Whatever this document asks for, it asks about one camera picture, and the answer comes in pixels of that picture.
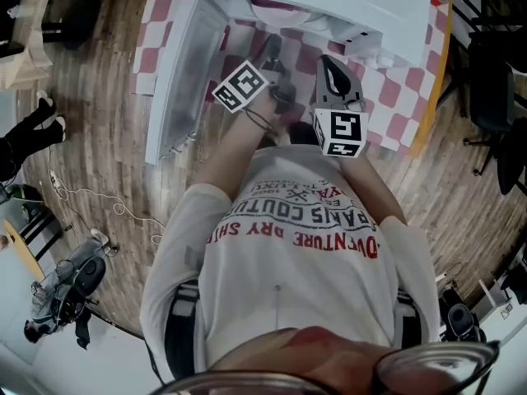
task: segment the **eyeglass frame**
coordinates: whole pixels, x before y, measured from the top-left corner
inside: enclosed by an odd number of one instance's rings
[[[474,395],[481,395],[483,393],[483,390],[485,389],[485,386],[487,384],[487,381],[490,377],[490,373],[492,370],[492,367],[496,364],[497,358],[500,353],[500,342],[493,341],[493,342],[433,342],[428,344],[423,344],[420,346],[415,346],[408,349],[403,350],[397,350],[392,351],[386,355],[383,355],[380,359],[378,359],[373,367],[374,370],[374,376],[371,383],[371,393],[372,395],[403,395],[399,393],[395,393],[391,391],[381,380],[379,376],[379,365],[382,364],[383,361],[388,359],[391,356],[399,355],[401,352],[408,352],[408,351],[425,351],[434,349],[436,347],[446,347],[449,346],[451,348],[454,347],[466,347],[467,344],[473,345],[477,344],[479,346],[485,346],[486,348],[492,349],[492,357],[487,361],[487,363],[481,367],[476,373],[472,374],[470,377],[465,379],[463,382],[459,382],[457,385],[455,385],[452,388],[448,388],[447,390],[439,393],[438,395],[456,395],[461,393],[464,389],[472,385],[473,383],[480,380],[480,383],[478,385],[478,389],[476,390],[476,393]],[[187,393],[191,393],[192,388],[194,390],[200,389],[208,389],[207,383],[223,383],[222,387],[227,388],[228,383],[231,382],[231,387],[254,387],[256,386],[255,383],[258,381],[261,381],[262,383],[269,383],[270,380],[274,380],[274,383],[279,383],[278,385],[269,385],[270,388],[274,389],[284,389],[287,385],[293,385],[297,384],[297,387],[291,388],[291,390],[296,390],[302,393],[318,393],[318,395],[341,395],[339,391],[337,391],[334,388],[331,388],[329,385],[325,383],[321,383],[318,380],[306,378],[304,376],[300,376],[297,374],[286,374],[286,373],[279,373],[279,372],[267,372],[267,371],[261,371],[261,370],[214,370],[214,371],[207,371],[195,374],[193,376],[189,376],[188,378],[184,378],[181,380],[176,380],[171,383],[168,383],[161,388],[158,388],[156,391],[151,393],[151,395],[170,395],[171,393],[178,393],[186,391]],[[218,385],[214,385],[213,387],[210,387],[210,389],[218,388]]]

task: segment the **hand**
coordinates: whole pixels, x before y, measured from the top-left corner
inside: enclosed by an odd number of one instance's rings
[[[278,104],[278,101],[271,96],[271,89],[271,86],[263,89],[248,107],[266,119],[271,119],[274,116]]]

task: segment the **checkered tablecloth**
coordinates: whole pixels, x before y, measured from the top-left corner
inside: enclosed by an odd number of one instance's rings
[[[158,68],[172,27],[178,0],[147,0],[138,38],[131,92],[153,95]],[[276,29],[262,23],[231,20],[222,50],[212,66],[206,99],[211,91],[245,59],[254,56],[269,34],[283,38],[281,61],[291,70],[297,88],[296,107],[284,119],[310,121],[309,107],[315,98],[316,63],[323,53],[343,60],[361,79],[370,115],[368,141],[406,154],[425,113],[440,69],[441,53],[448,26],[448,5],[430,5],[426,46],[421,67],[371,69],[343,56],[344,45],[299,30]]]

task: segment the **eyeglasses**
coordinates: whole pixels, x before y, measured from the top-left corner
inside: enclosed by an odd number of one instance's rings
[[[375,365],[375,395],[454,395],[478,383],[481,395],[499,342],[439,342],[396,351]],[[338,395],[313,379],[260,371],[213,371],[169,383],[152,395]]]

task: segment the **white cube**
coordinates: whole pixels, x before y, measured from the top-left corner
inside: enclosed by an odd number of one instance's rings
[[[357,158],[366,145],[368,114],[315,109],[315,132],[324,155]]]

